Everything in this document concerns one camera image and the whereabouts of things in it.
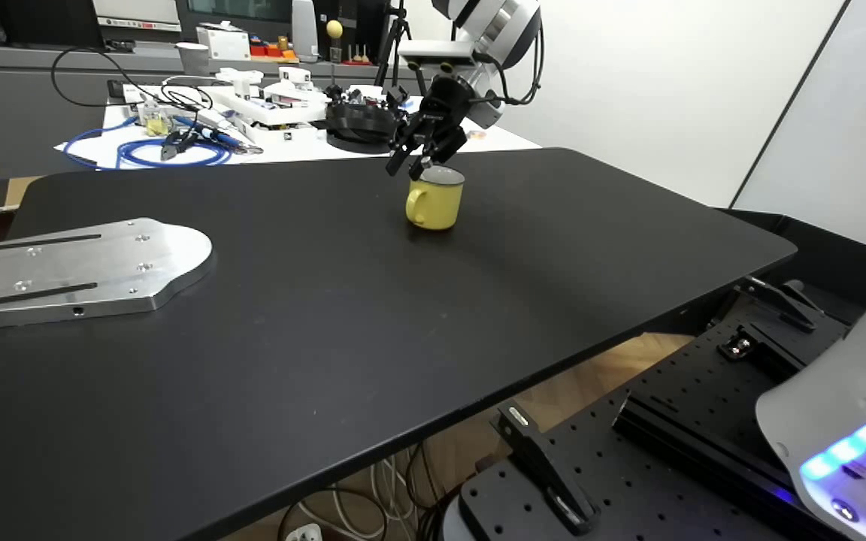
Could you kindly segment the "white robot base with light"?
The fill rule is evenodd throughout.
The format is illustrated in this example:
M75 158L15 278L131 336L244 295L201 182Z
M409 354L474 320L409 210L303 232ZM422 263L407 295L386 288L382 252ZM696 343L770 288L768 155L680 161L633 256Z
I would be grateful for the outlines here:
M754 422L800 501L866 541L866 313L805 369L762 393Z

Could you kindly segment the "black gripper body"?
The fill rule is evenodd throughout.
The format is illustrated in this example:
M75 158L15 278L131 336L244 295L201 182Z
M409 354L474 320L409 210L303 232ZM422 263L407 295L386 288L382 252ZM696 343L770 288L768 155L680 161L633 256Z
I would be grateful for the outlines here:
M497 96L481 96L466 79L435 74L407 124L407 149L459 152L466 143L466 120L490 128L499 120Z

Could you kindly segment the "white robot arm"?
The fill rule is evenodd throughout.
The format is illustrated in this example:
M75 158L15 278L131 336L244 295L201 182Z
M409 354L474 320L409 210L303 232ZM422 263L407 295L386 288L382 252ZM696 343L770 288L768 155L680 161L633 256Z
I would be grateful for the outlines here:
M448 38L407 38L398 53L415 73L422 102L401 118L386 173L409 164L419 179L446 165L466 142L464 124L490 128L502 108L530 106L544 79L539 0L433 0Z

